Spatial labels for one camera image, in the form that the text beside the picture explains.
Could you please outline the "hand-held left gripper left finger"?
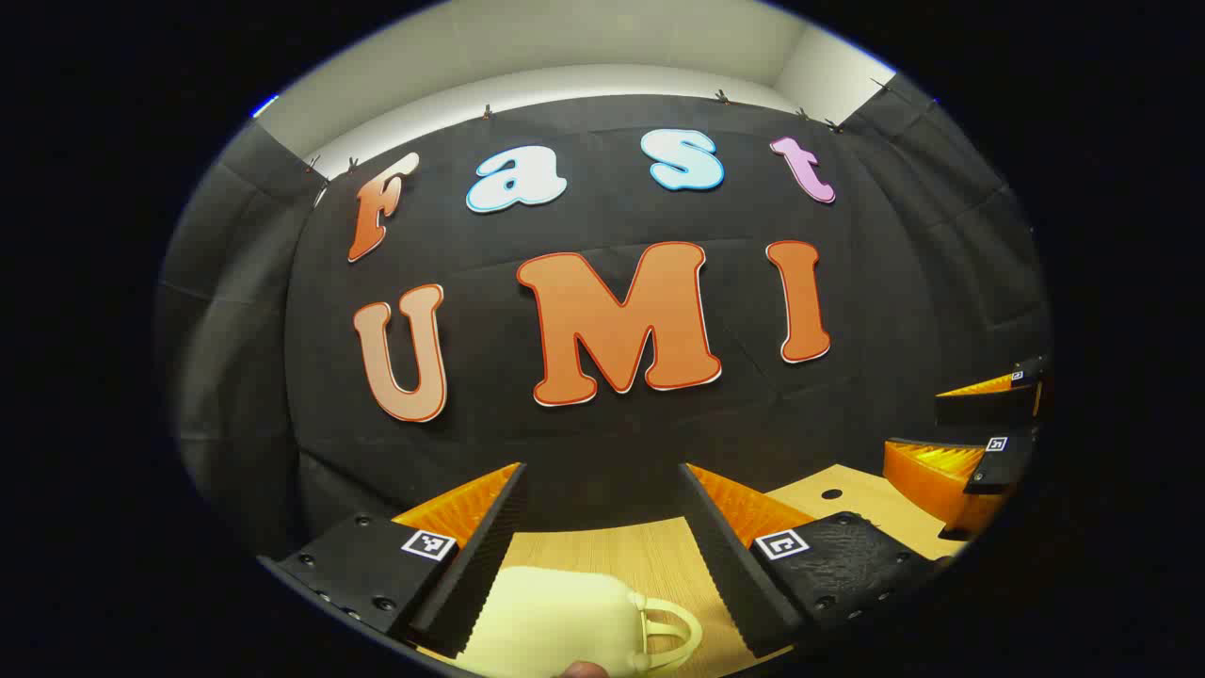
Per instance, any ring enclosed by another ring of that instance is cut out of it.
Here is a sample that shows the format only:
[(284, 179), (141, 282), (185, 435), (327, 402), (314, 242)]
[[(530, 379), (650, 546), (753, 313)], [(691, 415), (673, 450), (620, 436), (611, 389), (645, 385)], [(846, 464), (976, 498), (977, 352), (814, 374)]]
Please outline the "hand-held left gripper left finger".
[(528, 506), (512, 462), (394, 518), (352, 515), (287, 558), (281, 583), (375, 639), (464, 652)]

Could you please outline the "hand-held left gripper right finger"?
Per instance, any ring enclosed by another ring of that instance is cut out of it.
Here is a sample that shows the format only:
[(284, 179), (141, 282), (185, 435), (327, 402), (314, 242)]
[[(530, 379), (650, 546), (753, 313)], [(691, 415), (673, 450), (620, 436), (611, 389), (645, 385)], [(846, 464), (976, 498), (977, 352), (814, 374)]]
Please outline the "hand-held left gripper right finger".
[(757, 658), (850, 639), (892, 617), (948, 564), (923, 558), (856, 512), (813, 518), (689, 462), (677, 476), (684, 520)]

